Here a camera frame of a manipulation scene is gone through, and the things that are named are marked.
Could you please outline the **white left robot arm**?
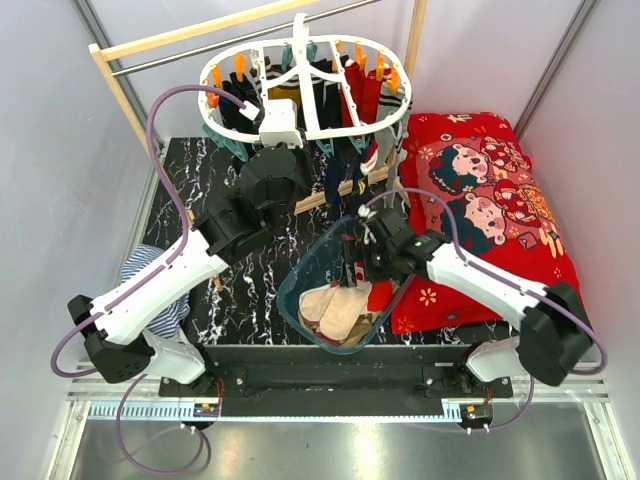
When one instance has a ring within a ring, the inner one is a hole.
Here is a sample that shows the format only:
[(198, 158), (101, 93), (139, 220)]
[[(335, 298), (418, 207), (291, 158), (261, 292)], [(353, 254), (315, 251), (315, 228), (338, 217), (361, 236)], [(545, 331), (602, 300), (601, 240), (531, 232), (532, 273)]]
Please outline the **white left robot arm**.
[(73, 298), (68, 309), (95, 372), (111, 384), (161, 375), (193, 395), (208, 394), (216, 372), (199, 350), (148, 325), (195, 286), (269, 244), (312, 183), (308, 148), (264, 147), (242, 166), (234, 188), (211, 201), (156, 260), (108, 293)]

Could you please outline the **white oval clip hanger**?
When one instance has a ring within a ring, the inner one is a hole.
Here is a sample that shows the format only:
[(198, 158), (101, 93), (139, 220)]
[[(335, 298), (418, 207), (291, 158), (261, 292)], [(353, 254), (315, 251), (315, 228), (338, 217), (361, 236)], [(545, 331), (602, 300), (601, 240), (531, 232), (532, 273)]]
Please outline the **white oval clip hanger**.
[[(302, 75), (292, 74), (291, 71), (297, 66), (297, 62), (294, 59), (294, 49), (290, 45), (286, 47), (278, 45), (264, 48), (261, 62), (255, 60), (255, 51), (247, 50), (235, 58), (226, 58), (214, 68), (209, 68), (207, 65), (214, 57), (220, 54), (218, 53), (205, 65), (200, 74), (200, 83), (205, 83), (211, 87), (223, 89), (222, 75), (226, 72), (249, 77), (250, 71), (254, 70), (257, 74), (258, 82), (254, 85), (257, 88), (257, 101), (255, 103), (251, 103), (248, 100), (240, 100), (229, 92), (229, 97), (212, 92), (198, 93), (197, 106), (203, 120), (203, 129), (216, 140), (229, 140), (242, 144), (261, 144), (258, 128), (264, 117), (264, 103), (267, 99), (270, 99), (268, 90), (276, 86), (298, 88), (300, 90), (301, 103), (296, 105), (297, 128), (302, 134), (303, 142), (342, 137), (361, 138), (394, 124), (405, 114), (406, 110), (409, 110), (413, 89), (411, 95), (405, 93), (400, 81), (394, 77), (391, 63), (388, 60), (379, 58), (376, 51), (340, 42), (337, 45), (339, 56), (335, 57), (329, 44), (312, 42), (306, 46), (306, 58), (310, 61), (312, 69), (327, 74), (342, 72), (345, 78), (341, 55), (346, 47), (353, 49), (355, 61), (361, 69), (366, 68), (364, 56), (366, 54), (374, 54), (376, 56), (375, 70), (377, 71), (378, 79), (388, 85), (391, 93), (398, 94), (402, 98), (403, 105), (385, 120), (379, 122), (375, 120), (372, 124), (366, 124), (359, 119), (347, 80), (342, 83), (313, 75), (311, 80), (307, 82)], [(336, 86), (338, 88), (338, 102), (346, 104), (348, 118), (350, 119), (350, 123), (347, 126), (327, 128), (321, 126), (319, 107), (317, 106), (318, 95), (314, 91), (314, 86), (320, 82), (326, 86)]]

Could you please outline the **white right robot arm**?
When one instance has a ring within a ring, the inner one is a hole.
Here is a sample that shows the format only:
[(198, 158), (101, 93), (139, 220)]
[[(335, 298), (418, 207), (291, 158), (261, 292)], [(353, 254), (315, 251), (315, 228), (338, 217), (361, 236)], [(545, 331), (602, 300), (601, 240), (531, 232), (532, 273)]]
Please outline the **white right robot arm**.
[(571, 285), (527, 280), (474, 256), (451, 237), (432, 230), (417, 234), (393, 209), (362, 207), (356, 222), (347, 257), (362, 263), (365, 280), (429, 280), (483, 305), (516, 330), (514, 337), (467, 351), (453, 374), (460, 393), (476, 396), (500, 377), (529, 375), (558, 386), (577, 374), (595, 341)]

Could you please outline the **beige sock with red cuff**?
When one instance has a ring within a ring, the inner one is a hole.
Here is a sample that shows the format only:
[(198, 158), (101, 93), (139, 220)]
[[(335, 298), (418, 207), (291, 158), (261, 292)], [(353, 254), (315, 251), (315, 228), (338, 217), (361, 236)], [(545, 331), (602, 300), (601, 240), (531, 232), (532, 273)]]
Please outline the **beige sock with red cuff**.
[(324, 314), (318, 330), (332, 341), (343, 342), (355, 327), (371, 328), (378, 314), (368, 308), (372, 286), (336, 287), (329, 308)]

